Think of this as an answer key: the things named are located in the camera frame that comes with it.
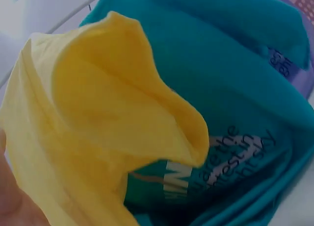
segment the yellow fabric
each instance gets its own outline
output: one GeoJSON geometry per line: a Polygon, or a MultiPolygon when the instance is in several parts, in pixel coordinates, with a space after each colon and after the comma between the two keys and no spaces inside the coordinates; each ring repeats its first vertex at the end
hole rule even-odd
{"type": "Polygon", "coordinates": [[[157,159],[201,165],[202,116],[160,79],[138,21],[111,12],[22,49],[0,110],[19,186],[52,226],[135,226],[127,173],[157,159]]]}

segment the clothing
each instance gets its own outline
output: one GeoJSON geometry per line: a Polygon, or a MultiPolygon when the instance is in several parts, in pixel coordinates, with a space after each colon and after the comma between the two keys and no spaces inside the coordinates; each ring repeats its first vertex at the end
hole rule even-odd
{"type": "Polygon", "coordinates": [[[299,12],[278,0],[100,0],[82,25],[109,10],[141,22],[161,78],[210,131],[201,168],[136,170],[125,205],[168,225],[266,225],[314,152],[313,109],[268,63],[272,48],[309,66],[299,12]]]}
{"type": "MultiPolygon", "coordinates": [[[[294,6],[294,4],[290,0],[280,0],[290,6],[294,6]]],[[[302,22],[304,28],[308,34],[308,39],[310,42],[310,55],[311,55],[311,64],[307,71],[301,70],[298,68],[293,62],[291,62],[288,58],[283,57],[277,50],[272,49],[270,52],[269,63],[273,67],[275,67],[282,74],[287,75],[287,71],[289,76],[287,79],[289,82],[305,97],[309,98],[313,87],[314,87],[314,29],[311,21],[309,21],[308,17],[300,11],[302,22]]]]}
{"type": "Polygon", "coordinates": [[[28,40],[0,126],[18,185],[52,226],[135,226],[127,173],[158,159],[200,166],[209,148],[204,119],[160,79],[139,22],[114,12],[28,40]]]}

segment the teal fabric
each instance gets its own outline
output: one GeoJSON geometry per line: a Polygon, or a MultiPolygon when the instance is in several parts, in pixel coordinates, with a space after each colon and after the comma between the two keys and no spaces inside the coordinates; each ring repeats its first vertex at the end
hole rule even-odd
{"type": "Polygon", "coordinates": [[[81,25],[110,10],[141,22],[161,78],[210,134],[203,167],[137,170],[125,205],[142,226],[267,225],[314,152],[312,107],[266,57],[271,47],[308,67],[299,12],[278,0],[100,0],[81,25]]]}

